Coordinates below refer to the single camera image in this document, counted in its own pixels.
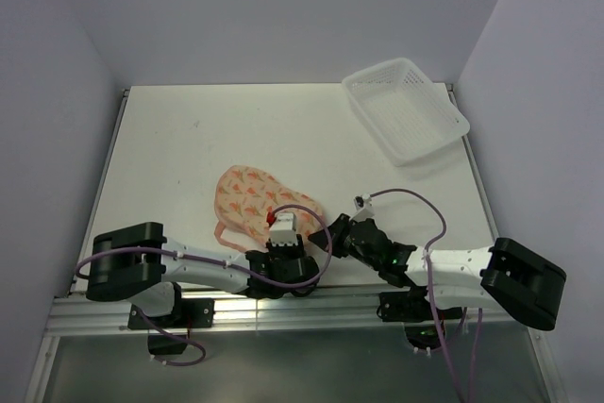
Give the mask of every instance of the purple cable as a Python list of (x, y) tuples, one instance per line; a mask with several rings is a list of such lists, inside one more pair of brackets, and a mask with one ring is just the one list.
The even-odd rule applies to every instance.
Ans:
[(482, 326), (482, 309), (478, 309), (478, 320), (476, 322), (476, 333), (474, 334), (474, 344), (472, 345), (472, 358), (470, 359), (470, 379), (468, 381), (468, 402), (474, 402), (474, 374), (476, 372), (476, 353), (478, 350), (478, 337), (480, 335), (480, 326)]
[(459, 378), (457, 378), (457, 373), (455, 373), (453, 361), (451, 360), (451, 355), (449, 354), (449, 348), (446, 345), (445, 334), (443, 333), (443, 330), (441, 329), (441, 324), (438, 321), (438, 312), (436, 310), (436, 303), (434, 301), (432, 260), (430, 259), (429, 254), (426, 254), (426, 266), (428, 268), (428, 298), (430, 301), (430, 311), (432, 312), (432, 318), (434, 318), (434, 324), (436, 325), (436, 333), (438, 334), (438, 340), (441, 343), (441, 349), (443, 350), (443, 356), (445, 357), (446, 366), (449, 369), (449, 375), (453, 380), (453, 387), (455, 388), (455, 393), (457, 394), (457, 398), (460, 400), (460, 402), (464, 403), (465, 398), (463, 398), (463, 390), (461, 389), (460, 380)]
[[(436, 215), (441, 220), (441, 224), (443, 226), (441, 232), (438, 235), (436, 235), (434, 238), (429, 240), (426, 243), (426, 246), (424, 247), (425, 257), (426, 257), (426, 267), (428, 269), (428, 299), (430, 302), (430, 311), (432, 312), (432, 318), (434, 319), (434, 325), (436, 327), (438, 339), (441, 344), (439, 349), (443, 352), (443, 356), (445, 357), (445, 362), (446, 362), (446, 366), (449, 370), (449, 375), (451, 376), (451, 379), (453, 380), (453, 387), (455, 388), (455, 393), (457, 394), (457, 397), (460, 400), (460, 402), (465, 403), (465, 398), (463, 397), (463, 390), (461, 389), (460, 380), (458, 379), (457, 373), (455, 372), (455, 368), (453, 367), (453, 361), (451, 360), (451, 355), (449, 354), (449, 350), (448, 350), (448, 347), (446, 344), (445, 334), (443, 333), (443, 329), (441, 328), (441, 323), (438, 318), (438, 311), (436, 309), (436, 303), (435, 303), (435, 299), (434, 299), (434, 282), (433, 282), (433, 275), (432, 275), (432, 261), (430, 259), (430, 255), (429, 255), (429, 249), (432, 247), (432, 245), (434, 243), (436, 243), (438, 240), (440, 240), (441, 238), (443, 238), (444, 235), (446, 234), (445, 217), (443, 216), (441, 211), (438, 208), (436, 208), (436, 206), (432, 202), (430, 202), (427, 198), (425, 198), (420, 193), (417, 193), (416, 191), (412, 191), (410, 189), (398, 189), (398, 188), (386, 189), (384, 191), (378, 191), (378, 192), (372, 193), (370, 195), (371, 195), (371, 197), (377, 197), (378, 195), (383, 195), (385, 193), (408, 193), (409, 195), (413, 195), (414, 197), (419, 198), (424, 203), (426, 203), (429, 207), (431, 207), (432, 210), (436, 213)], [(481, 321), (482, 321), (482, 317), (480, 316), (478, 319), (477, 332), (476, 332), (476, 336), (474, 339), (475, 346), (478, 344), (478, 335), (480, 333), (479, 327), (480, 327)], [(469, 384), (470, 384), (470, 386), (472, 386), (474, 384), (473, 377), (471, 376), (470, 378), (471, 378), (471, 380), (470, 380)]]
[(154, 356), (153, 359), (155, 361), (161, 362), (164, 365), (171, 365), (173, 367), (188, 367), (190, 365), (197, 365), (199, 362), (203, 361), (203, 359), (206, 358), (206, 348), (203, 347), (202, 344), (196, 342), (195, 340), (191, 340), (191, 339), (187, 339), (184, 337), (179, 337), (177, 335), (171, 334), (170, 332), (168, 332), (167, 330), (162, 329), (159, 326), (156, 326), (148, 317), (147, 315), (145, 315), (143, 313), (143, 311), (139, 308), (134, 306), (134, 310), (137, 311), (139, 313), (139, 315), (141, 316), (141, 318), (143, 319), (143, 321), (152, 329), (156, 330), (157, 332), (159, 332), (161, 335), (163, 335), (164, 337), (167, 337), (168, 339), (172, 339), (176, 342), (181, 342), (183, 344), (189, 344), (195, 348), (197, 348), (199, 350), (199, 352), (201, 352), (201, 356), (199, 356), (199, 358), (195, 359), (194, 361), (187, 361), (187, 362), (178, 362), (178, 361), (169, 361), (167, 359), (164, 358), (159, 358), (157, 356)]

